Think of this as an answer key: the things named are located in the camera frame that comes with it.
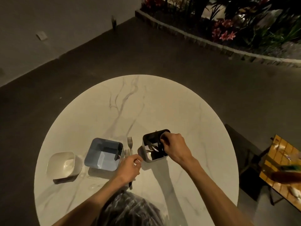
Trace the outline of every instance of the hand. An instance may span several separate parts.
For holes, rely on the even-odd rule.
[[[164,132],[160,140],[164,145],[164,151],[181,167],[194,159],[181,134]]]
[[[140,168],[141,168],[141,162],[143,159],[140,155],[132,155],[128,156],[119,164],[119,167],[117,168],[116,174],[114,178],[117,178],[121,181],[122,186],[126,185],[126,183],[129,183],[134,180],[134,178],[140,174]]]

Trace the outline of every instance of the blue square container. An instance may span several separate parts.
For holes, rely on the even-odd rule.
[[[95,138],[86,155],[87,167],[114,171],[117,169],[123,145],[120,142]]]

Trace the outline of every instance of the left hand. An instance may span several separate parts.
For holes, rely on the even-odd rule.
[[[141,162],[143,159],[140,155],[135,154],[124,158],[117,168],[114,178],[121,180],[122,185],[126,185],[135,179],[140,174]]]

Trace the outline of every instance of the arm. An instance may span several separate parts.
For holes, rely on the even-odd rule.
[[[143,159],[139,155],[128,156],[122,160],[113,178],[52,226],[90,226],[109,198],[140,174],[141,161]]]
[[[165,132],[161,136],[165,152],[193,180],[216,226],[253,226],[235,204],[206,174],[187,147],[181,134]]]

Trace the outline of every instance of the brick border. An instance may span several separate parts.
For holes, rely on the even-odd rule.
[[[136,10],[135,16],[141,19],[142,21],[148,23],[153,28],[166,31],[167,33],[170,33],[180,38],[184,38],[185,40],[191,41],[192,43],[197,43],[199,46],[204,47],[206,49],[212,51],[218,51],[221,54],[225,54],[229,56],[229,59],[237,59],[237,60],[239,59],[251,63],[261,63],[261,64],[276,65],[276,66],[301,67],[301,60],[298,59],[282,59],[282,58],[275,58],[271,56],[248,53],[248,52],[236,50],[227,46],[214,43],[212,41],[203,39],[201,37],[197,37],[195,35],[186,33],[178,28],[162,23],[141,10]]]

